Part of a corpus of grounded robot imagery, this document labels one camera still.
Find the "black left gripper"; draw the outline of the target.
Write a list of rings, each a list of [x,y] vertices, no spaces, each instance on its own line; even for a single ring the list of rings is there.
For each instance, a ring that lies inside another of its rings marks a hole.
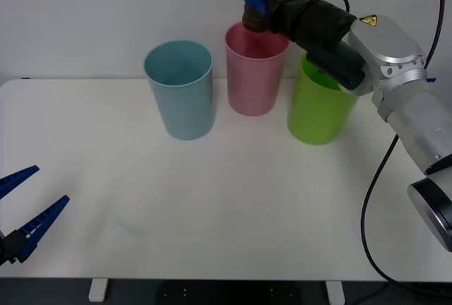
[[[34,165],[0,178],[0,199],[7,196],[39,170],[40,168]],[[20,263],[26,261],[69,201],[68,196],[63,196],[38,216],[7,236],[0,232],[0,265],[3,265],[6,261],[11,264],[16,261]]]

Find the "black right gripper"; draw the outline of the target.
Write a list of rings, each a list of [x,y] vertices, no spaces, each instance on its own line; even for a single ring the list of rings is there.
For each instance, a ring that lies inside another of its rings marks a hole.
[[[245,11],[266,14],[268,6],[268,27],[273,34],[295,37],[307,0],[244,0]]]

